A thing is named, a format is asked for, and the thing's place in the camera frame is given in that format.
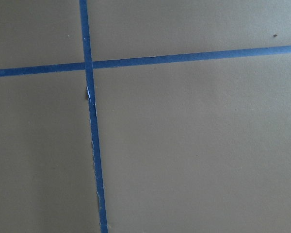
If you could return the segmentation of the brown paper table cover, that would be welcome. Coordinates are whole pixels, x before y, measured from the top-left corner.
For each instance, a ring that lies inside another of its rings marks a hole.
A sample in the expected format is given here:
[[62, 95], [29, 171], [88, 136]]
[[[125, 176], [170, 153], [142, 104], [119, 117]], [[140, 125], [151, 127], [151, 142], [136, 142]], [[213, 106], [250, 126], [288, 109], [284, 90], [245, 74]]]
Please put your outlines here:
[[291, 233], [291, 0], [0, 0], [0, 233]]

